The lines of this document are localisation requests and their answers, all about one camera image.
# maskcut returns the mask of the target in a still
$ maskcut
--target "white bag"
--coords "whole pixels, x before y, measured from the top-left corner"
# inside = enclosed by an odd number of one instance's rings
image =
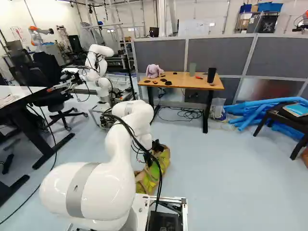
[[[214,98],[212,101],[210,109],[210,117],[212,119],[219,119],[222,116],[225,116],[225,109],[223,105],[225,104],[226,99],[223,98]]]

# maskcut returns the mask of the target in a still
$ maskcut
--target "plush bunny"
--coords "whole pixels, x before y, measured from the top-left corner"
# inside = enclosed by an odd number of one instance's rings
[[[146,68],[146,76],[148,78],[156,78],[162,73],[164,73],[164,70],[160,69],[159,65],[151,64]]]

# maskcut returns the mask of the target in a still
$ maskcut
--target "black chair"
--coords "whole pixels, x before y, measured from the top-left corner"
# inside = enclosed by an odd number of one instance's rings
[[[61,82],[61,68],[58,65],[53,55],[44,52],[35,53],[33,55],[34,62],[21,57],[13,56],[12,59],[16,66],[16,75],[19,76],[17,81],[23,86],[32,87],[47,87],[50,88]],[[61,92],[63,89],[57,89],[52,92],[43,92],[38,95],[38,98],[33,102],[35,106],[47,106],[50,112],[57,112],[58,114],[50,116],[52,121],[46,126],[51,126],[59,119],[63,121],[66,130],[70,131],[72,128],[68,126],[65,117],[80,116],[88,117],[87,113],[71,113],[77,112],[76,108],[71,108],[68,111],[62,112],[64,109],[64,102],[73,98],[70,93]]]
[[[253,134],[253,136],[257,136],[268,119],[269,119],[268,127],[271,127],[274,121],[278,121],[298,131],[301,131],[302,133],[304,133],[304,136],[298,142],[296,147],[293,149],[290,156],[292,160],[296,159],[301,148],[305,147],[308,143],[308,115],[302,117],[296,117],[295,115],[292,115],[291,113],[283,109],[284,106],[294,103],[295,102],[280,103],[267,110],[264,118],[259,123],[257,129]]]

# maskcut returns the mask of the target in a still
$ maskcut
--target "blue book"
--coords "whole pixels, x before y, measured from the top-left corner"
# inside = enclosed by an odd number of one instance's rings
[[[287,112],[295,115],[296,117],[307,116],[308,108],[300,105],[299,103],[294,103],[290,105],[286,105],[283,107]]]

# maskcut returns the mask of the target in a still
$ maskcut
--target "floor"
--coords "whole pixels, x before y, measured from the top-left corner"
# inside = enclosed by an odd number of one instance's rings
[[[65,106],[87,111],[96,100],[96,96],[85,103],[73,99]],[[169,109],[162,109],[160,116],[179,119],[177,112]],[[254,138],[255,127],[240,133],[216,122],[211,122],[209,133],[203,134],[201,122],[200,119],[166,122],[157,117],[151,126],[153,138],[171,149],[171,165],[164,176],[162,196],[188,198],[189,230],[307,230],[308,169],[301,159],[291,161],[289,158],[296,141],[269,128],[262,129]],[[104,150],[106,133],[96,127],[91,118],[80,116],[70,124],[76,136],[58,152],[57,165],[109,160]],[[68,133],[60,122],[52,129],[57,140]],[[44,135],[52,144],[50,134]],[[0,208],[0,221],[31,194],[53,163],[51,158],[34,171],[31,166],[40,153],[23,135],[19,137],[21,141],[13,151],[12,169],[8,176],[0,175],[0,180],[11,184],[25,173],[31,178]],[[0,159],[7,154],[9,152],[0,152]],[[143,168],[134,155],[131,160],[135,170]],[[68,226],[66,220],[47,211],[35,193],[0,230],[65,231]]]

